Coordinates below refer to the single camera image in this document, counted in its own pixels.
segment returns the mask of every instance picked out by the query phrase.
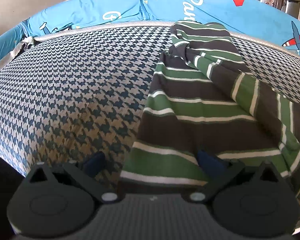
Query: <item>black and white geometric print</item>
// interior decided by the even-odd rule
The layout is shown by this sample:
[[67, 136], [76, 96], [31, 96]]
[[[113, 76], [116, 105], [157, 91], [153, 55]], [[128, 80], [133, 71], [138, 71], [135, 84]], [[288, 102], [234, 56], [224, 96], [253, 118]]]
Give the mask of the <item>black and white geometric print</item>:
[[[300, 103], [300, 59], [232, 38], [252, 72]], [[0, 157], [21, 174], [38, 161], [103, 151], [97, 179], [116, 187], [135, 140], [169, 27], [125, 27], [63, 36], [0, 71]]]

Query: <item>white logo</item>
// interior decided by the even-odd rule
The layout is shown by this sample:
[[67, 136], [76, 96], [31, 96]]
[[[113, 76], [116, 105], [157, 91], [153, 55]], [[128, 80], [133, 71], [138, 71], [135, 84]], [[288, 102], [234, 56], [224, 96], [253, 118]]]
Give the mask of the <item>white logo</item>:
[[[197, 5], [197, 6], [200, 6], [203, 4], [203, 0], [190, 0], [190, 2], [192, 2], [194, 5]], [[195, 14], [189, 12], [189, 10], [194, 11], [194, 6], [189, 2], [183, 2], [182, 4], [184, 6], [183, 7], [184, 14], [187, 16], [187, 17], [184, 17], [183, 19], [195, 21], [195, 18], [193, 17], [193, 16], [195, 16]]]
[[116, 19], [121, 19], [121, 13], [120, 12], [117, 12], [117, 11], [110, 11], [110, 12], [106, 12], [102, 18], [104, 20], [110, 20], [110, 21], [113, 21], [113, 20], [116, 20]]

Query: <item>silver screw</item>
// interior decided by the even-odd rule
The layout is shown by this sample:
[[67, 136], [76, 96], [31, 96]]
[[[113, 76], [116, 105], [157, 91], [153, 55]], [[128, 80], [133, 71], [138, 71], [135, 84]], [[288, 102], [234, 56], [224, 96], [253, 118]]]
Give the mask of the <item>silver screw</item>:
[[206, 195], [201, 192], [194, 192], [194, 193], [191, 193], [191, 195], [190, 195], [190, 199], [192, 201], [196, 201], [196, 202], [202, 201], [205, 198], [206, 198]]
[[112, 201], [117, 200], [118, 195], [116, 193], [107, 192], [107, 193], [103, 193], [101, 198], [105, 202], [112, 202]]

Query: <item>striped shirt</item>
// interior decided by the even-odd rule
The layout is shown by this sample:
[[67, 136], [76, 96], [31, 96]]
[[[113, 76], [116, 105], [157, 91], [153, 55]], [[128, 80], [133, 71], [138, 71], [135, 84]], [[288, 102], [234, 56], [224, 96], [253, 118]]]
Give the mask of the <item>striped shirt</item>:
[[204, 149], [249, 166], [270, 160], [297, 192], [300, 105], [252, 75], [223, 25], [179, 21], [171, 39], [154, 71], [120, 187], [203, 186], [209, 178], [196, 154]]

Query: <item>folded garment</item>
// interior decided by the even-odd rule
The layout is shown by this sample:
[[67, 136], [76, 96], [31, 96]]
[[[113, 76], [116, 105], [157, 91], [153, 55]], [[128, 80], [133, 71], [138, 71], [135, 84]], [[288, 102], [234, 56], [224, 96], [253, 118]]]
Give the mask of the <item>folded garment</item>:
[[171, 191], [209, 182], [204, 149], [259, 166], [300, 189], [300, 105], [256, 79], [219, 23], [178, 21], [154, 72], [121, 187]]

